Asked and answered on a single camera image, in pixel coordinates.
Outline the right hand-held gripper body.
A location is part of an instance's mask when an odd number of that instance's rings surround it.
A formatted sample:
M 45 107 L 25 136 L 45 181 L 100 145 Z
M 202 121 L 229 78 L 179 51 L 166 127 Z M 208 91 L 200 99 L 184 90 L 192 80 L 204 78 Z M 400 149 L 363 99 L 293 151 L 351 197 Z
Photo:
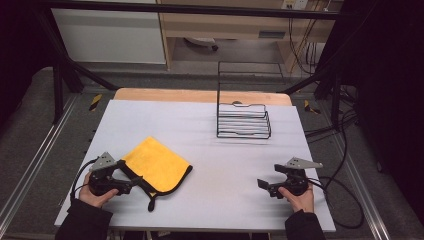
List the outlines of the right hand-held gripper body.
M 302 195 L 308 188 L 308 178 L 305 170 L 310 168 L 322 168 L 323 164 L 292 157 L 284 166 L 289 168 L 289 172 L 285 174 L 286 180 L 281 183 L 272 184 L 277 188 L 277 190 L 275 192 L 269 192 L 271 197 L 283 197 L 278 191 L 279 187 L 288 189 L 293 195 Z

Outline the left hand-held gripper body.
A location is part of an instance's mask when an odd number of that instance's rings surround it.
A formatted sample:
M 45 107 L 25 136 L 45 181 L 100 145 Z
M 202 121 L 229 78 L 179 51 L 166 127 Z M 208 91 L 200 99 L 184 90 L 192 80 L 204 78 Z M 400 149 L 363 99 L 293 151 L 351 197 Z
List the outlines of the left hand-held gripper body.
M 90 168 L 89 188 L 97 196 L 101 196 L 112 189 L 118 190 L 118 195 L 129 194 L 132 187 L 130 180 L 120 180 L 113 177 L 116 162 L 108 152 L 100 155 Z

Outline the yellow cloth with black trim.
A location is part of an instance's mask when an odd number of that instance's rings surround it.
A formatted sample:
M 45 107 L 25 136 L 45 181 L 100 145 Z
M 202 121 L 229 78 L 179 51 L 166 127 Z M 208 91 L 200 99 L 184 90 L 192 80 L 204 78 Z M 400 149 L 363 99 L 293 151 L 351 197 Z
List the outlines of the yellow cloth with black trim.
M 140 177 L 138 186 L 150 198 L 148 211 L 156 198 L 175 192 L 192 171 L 192 165 L 153 137 L 147 137 L 123 158 L 122 171 L 130 178 Z

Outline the person's right hand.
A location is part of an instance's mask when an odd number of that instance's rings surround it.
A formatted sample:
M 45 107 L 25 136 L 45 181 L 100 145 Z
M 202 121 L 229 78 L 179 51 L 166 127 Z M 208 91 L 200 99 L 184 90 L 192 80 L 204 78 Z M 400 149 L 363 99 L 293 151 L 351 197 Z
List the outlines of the person's right hand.
M 294 213 L 300 210 L 305 213 L 314 212 L 314 193 L 312 184 L 308 184 L 307 190 L 299 196 L 293 195 L 288 189 L 284 187 L 279 187 L 278 191 L 291 204 Z

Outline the person's left hand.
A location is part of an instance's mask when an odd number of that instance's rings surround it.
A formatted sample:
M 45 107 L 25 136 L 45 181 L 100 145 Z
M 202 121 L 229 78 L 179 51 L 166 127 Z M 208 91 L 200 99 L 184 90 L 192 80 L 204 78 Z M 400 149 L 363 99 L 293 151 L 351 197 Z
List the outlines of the person's left hand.
M 105 203 L 118 194 L 117 189 L 112 189 L 101 196 L 94 195 L 89 188 L 89 179 L 91 173 L 88 172 L 84 177 L 84 185 L 79 192 L 79 199 L 93 207 L 101 208 Z

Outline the white table cover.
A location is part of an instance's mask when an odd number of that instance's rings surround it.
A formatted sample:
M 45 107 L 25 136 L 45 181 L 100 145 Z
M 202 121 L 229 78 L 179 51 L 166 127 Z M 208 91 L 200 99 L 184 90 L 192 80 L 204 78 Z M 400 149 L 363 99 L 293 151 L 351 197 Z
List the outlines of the white table cover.
M 112 100 L 85 156 L 109 152 L 120 159 L 153 137 L 193 167 L 173 193 L 149 198 L 139 187 L 105 204 L 111 227 L 127 230 L 281 232 L 291 215 L 283 199 L 258 187 L 260 179 L 281 182 L 275 165 L 311 157 L 298 112 L 270 106 L 268 139 L 231 139 L 216 135 L 213 103 Z

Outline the yellow and black tape marker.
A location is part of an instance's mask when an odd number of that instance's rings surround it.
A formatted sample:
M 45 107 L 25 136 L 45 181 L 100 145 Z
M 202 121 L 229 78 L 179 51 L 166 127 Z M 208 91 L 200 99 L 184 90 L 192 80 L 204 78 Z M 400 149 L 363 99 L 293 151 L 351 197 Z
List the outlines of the yellow and black tape marker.
M 89 111 L 95 111 L 100 100 L 102 98 L 102 94 L 97 94 L 96 96 L 94 96 L 90 106 L 89 106 Z

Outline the wooden table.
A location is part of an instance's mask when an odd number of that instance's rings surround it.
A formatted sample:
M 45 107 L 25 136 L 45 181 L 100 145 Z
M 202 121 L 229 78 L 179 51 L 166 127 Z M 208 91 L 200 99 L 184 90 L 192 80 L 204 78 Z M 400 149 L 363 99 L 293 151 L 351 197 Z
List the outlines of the wooden table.
M 239 101 L 243 104 L 265 104 L 291 106 L 292 101 L 286 94 L 263 93 L 251 91 L 221 91 L 216 90 L 184 90 L 184 89 L 153 89 L 153 88 L 121 88 L 116 91 L 114 100 L 167 101 L 167 102 L 200 102 L 213 103 L 220 100 L 223 103 Z

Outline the black curtain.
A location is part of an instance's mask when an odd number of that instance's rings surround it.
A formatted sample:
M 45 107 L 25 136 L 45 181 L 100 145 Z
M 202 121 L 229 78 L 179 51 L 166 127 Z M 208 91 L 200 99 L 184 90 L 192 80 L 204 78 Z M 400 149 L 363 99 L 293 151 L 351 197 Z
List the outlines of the black curtain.
M 369 143 L 424 223 L 424 0 L 344 0 L 356 21 L 334 25 L 322 61 L 352 41 L 341 74 L 358 90 Z

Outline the white cabinet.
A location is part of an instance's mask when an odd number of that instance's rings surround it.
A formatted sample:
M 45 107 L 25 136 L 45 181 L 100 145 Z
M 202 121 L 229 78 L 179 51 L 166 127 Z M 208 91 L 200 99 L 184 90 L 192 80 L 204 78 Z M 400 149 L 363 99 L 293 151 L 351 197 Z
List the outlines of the white cabinet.
M 78 62 L 166 62 L 157 13 L 53 9 L 69 56 Z

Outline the office chair base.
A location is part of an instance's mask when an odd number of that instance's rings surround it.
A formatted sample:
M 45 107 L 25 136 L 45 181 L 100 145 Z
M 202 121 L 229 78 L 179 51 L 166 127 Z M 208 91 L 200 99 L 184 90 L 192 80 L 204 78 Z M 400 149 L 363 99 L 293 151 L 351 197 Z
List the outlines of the office chair base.
M 210 47 L 214 52 L 216 52 L 219 49 L 214 38 L 186 37 L 185 40 L 192 43 L 192 44 L 195 44 L 195 45 L 199 45 L 199 46 L 203 46 L 203 47 Z

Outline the wooden desk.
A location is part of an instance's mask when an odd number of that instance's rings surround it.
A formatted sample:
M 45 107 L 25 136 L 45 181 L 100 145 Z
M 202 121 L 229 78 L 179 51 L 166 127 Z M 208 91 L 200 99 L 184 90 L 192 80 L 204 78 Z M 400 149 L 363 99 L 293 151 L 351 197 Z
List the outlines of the wooden desk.
M 159 4 L 247 7 L 281 10 L 283 0 L 156 0 Z M 302 11 L 324 12 L 330 4 L 340 9 L 336 0 L 308 0 Z M 325 43 L 333 29 L 333 20 L 277 19 L 223 15 L 159 15 L 165 41 L 166 60 L 173 53 L 171 42 L 177 38 L 265 39 L 274 41 L 288 72 L 293 72 L 309 43 Z

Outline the white power strip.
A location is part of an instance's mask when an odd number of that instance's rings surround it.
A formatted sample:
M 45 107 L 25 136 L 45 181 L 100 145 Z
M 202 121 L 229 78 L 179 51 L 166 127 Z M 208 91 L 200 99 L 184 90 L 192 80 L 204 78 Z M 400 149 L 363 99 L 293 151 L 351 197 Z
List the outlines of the white power strip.
M 282 9 L 304 10 L 308 4 L 308 0 L 283 0 Z

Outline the aluminium floor rail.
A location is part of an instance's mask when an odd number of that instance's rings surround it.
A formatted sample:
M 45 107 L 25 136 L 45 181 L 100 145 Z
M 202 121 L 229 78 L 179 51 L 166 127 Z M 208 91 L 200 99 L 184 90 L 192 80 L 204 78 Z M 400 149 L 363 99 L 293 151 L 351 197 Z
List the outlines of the aluminium floor rail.
M 46 158 L 48 157 L 52 147 L 54 146 L 58 136 L 60 135 L 64 125 L 66 124 L 69 116 L 71 115 L 76 102 L 80 99 L 79 95 L 71 95 L 63 108 L 63 115 L 58 121 L 53 124 L 46 137 L 43 139 L 37 152 L 32 157 L 28 167 L 26 168 L 23 176 L 20 178 L 18 184 L 14 188 L 12 194 L 6 201 L 6 204 L 0 211 L 0 238 L 2 238 L 10 223 L 12 222 L 16 212 L 22 204 L 26 194 L 28 193 L 31 185 L 33 184 L 38 172 L 42 168 Z
M 348 151 L 347 137 L 343 133 L 334 136 L 339 153 L 342 156 L 343 166 L 348 179 L 353 187 L 356 197 L 363 208 L 363 213 L 367 224 L 375 240 L 391 240 L 387 227 L 380 216 L 380 213 L 368 191 L 365 181 L 360 175 L 357 167 L 354 165 L 353 158 Z

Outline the black metal frame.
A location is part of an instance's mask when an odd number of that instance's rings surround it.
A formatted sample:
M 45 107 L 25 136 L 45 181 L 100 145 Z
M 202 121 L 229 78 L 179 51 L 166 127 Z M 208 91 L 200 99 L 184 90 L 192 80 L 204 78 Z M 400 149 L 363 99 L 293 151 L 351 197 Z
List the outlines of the black metal frame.
M 102 2 L 102 1 L 75 1 L 75 0 L 35 0 L 32 10 L 39 22 L 41 29 L 47 36 L 52 49 L 54 93 L 55 93 L 55 118 L 58 122 L 64 115 L 62 82 L 75 93 L 80 93 L 84 86 L 79 78 L 79 73 L 90 78 L 108 90 L 118 90 L 119 87 L 109 83 L 103 78 L 90 72 L 82 65 L 75 62 L 65 50 L 61 35 L 55 31 L 46 17 L 51 9 L 117 11 L 117 12 L 146 12 L 166 14 L 191 14 L 191 15 L 223 15 L 243 17 L 268 17 L 287 19 L 317 19 L 317 20 L 351 20 L 358 14 L 354 12 L 318 12 L 302 10 L 272 10 L 264 8 L 224 7 L 181 4 L 150 4 L 127 2 Z

